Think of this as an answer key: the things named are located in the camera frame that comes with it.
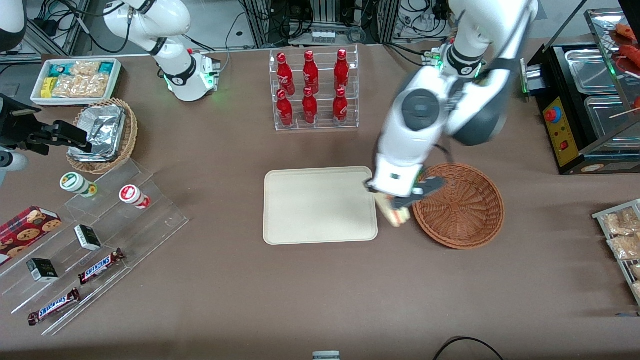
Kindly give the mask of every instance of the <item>wicker basket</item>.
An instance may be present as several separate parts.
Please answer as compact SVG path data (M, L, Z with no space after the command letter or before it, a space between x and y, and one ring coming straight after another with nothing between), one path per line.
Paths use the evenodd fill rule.
M445 179L445 186L413 204L425 233L454 249L474 249L493 240L502 229L504 203L500 191L478 169L458 163L429 168L427 176Z
M116 158L116 160L110 163L81 163L79 161L73 160L67 155L67 160L71 164L71 166L82 172L89 172L95 175L102 175L107 171L115 168L118 164L129 159L131 157L131 153L133 152L133 148L136 146L136 136L138 135L138 120L136 119L136 114L131 111L129 105L126 102L120 99L109 99L105 101L96 102L95 104L89 105L89 107L99 107L99 106L108 106L108 105L118 105L124 108L127 112L127 118L125 119L124 129L122 130L122 141L120 142L120 154ZM78 121L80 120L80 114L76 116L76 121L74 121L74 125L78 125Z

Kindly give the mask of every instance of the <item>coca-cola bottle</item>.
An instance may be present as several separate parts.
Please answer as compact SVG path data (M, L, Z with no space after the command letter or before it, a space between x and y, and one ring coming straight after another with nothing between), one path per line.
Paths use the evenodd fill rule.
M280 117L280 122L284 127L292 127L293 108L291 107L291 102L289 102L289 100L287 99L287 94L282 89L278 89L276 95L278 96L276 107L278 108L278 116Z
M278 53L278 82L280 88L287 92L287 96L293 96L296 93L296 86L293 85L293 71L287 63L287 57L283 53Z
M347 106L349 102L344 97L344 88L335 91L335 99L333 100L333 123L343 126L347 121Z
M338 50L338 61L335 62L333 68L333 86L336 90L340 87L347 88L349 85L349 64L347 63L347 51L345 49Z
M305 122L309 125L316 123L318 118L318 102L314 97L314 92L309 86L305 87L305 98L302 99L302 108L305 111Z
M318 65L314 61L314 52L311 50L305 51L305 67L302 69L302 74L305 76L305 86L311 88L314 94L320 91L320 77L318 75Z

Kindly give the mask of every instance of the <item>cookie box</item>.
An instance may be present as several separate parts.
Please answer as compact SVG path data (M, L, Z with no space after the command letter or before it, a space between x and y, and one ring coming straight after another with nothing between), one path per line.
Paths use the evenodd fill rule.
M58 214L31 206L4 225L0 225L0 265L26 250L62 222Z

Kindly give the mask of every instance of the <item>red lid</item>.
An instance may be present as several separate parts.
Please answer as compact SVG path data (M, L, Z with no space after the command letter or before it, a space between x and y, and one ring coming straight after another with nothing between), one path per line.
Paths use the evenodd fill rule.
M120 200L128 201L137 195L137 188L134 185L127 185L120 190Z

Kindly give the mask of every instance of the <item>snickers bar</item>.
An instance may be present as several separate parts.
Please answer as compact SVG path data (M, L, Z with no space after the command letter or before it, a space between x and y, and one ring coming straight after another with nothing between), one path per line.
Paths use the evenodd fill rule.
M102 261L90 267L89 270L78 275L78 278L80 278L80 285L84 285L88 283L94 277L100 275L102 272L107 270L111 265L117 263L123 258L124 258L124 254L122 254L122 250L118 248L114 252L110 253L109 256L102 259Z
M78 289L74 288L70 293L52 302L47 307L43 307L40 309L40 311L35 311L29 314L29 326L36 325L37 323L44 320L44 318L46 318L47 316L60 311L63 307L73 302L79 302L80 300L80 293L78 292Z

